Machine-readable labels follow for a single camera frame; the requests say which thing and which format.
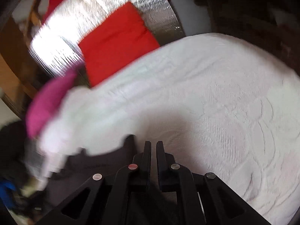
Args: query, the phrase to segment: pink cushion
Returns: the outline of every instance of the pink cushion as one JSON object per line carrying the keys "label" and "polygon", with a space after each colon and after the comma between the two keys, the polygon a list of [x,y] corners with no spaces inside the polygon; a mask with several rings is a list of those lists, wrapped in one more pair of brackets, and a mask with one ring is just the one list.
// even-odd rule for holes
{"label": "pink cushion", "polygon": [[26,114],[29,138],[37,137],[45,124],[55,115],[67,91],[73,87],[76,77],[76,70],[70,69],[64,77],[51,79],[37,93]]}

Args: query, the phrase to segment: white blanket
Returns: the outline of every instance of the white blanket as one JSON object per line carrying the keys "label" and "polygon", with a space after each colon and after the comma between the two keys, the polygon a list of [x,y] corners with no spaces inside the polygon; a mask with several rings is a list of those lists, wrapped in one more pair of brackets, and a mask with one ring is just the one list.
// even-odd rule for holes
{"label": "white blanket", "polygon": [[271,224],[300,205],[300,80],[269,53],[220,34],[143,56],[93,89],[72,89],[43,131],[44,175],[86,148],[110,152],[135,134],[192,172],[216,173]]}

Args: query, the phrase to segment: triangular cutout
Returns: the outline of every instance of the triangular cutout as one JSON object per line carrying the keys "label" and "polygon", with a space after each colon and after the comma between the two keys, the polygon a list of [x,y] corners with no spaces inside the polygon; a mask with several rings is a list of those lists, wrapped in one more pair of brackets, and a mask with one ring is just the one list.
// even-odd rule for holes
{"label": "triangular cutout", "polygon": [[228,218],[232,219],[244,213],[243,208],[239,206],[225,190],[218,188],[218,194]]}
{"label": "triangular cutout", "polygon": [[74,199],[72,199],[62,210],[61,213],[72,219],[78,219],[84,204],[90,194],[90,189],[85,188]]}

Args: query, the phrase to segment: round metal joint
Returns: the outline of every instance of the round metal joint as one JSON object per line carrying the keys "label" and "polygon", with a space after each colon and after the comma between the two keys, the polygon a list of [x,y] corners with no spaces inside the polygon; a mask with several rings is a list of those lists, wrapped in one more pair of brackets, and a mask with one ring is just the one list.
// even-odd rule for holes
{"label": "round metal joint", "polygon": [[137,165],[132,163],[132,164],[128,165],[128,169],[135,170],[135,169],[137,169]]}
{"label": "round metal joint", "polygon": [[215,179],[215,177],[216,177],[216,175],[213,172],[208,172],[206,174],[206,176],[207,176],[208,179]]}
{"label": "round metal joint", "polygon": [[102,179],[102,174],[96,173],[96,174],[93,175],[93,180],[98,181],[98,180],[100,180],[100,179]]}
{"label": "round metal joint", "polygon": [[177,170],[177,169],[180,168],[180,165],[177,164],[177,163],[174,163],[174,164],[171,165],[171,168],[174,169],[174,170]]}

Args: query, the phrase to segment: reflective silver fabric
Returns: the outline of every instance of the reflective silver fabric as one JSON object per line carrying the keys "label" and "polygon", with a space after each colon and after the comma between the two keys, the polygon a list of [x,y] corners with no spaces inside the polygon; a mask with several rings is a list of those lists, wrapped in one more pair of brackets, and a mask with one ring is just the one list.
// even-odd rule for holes
{"label": "reflective silver fabric", "polygon": [[72,64],[84,62],[78,43],[127,1],[140,11],[160,45],[184,36],[168,0],[65,0],[33,38],[32,56],[50,74],[64,75]]}

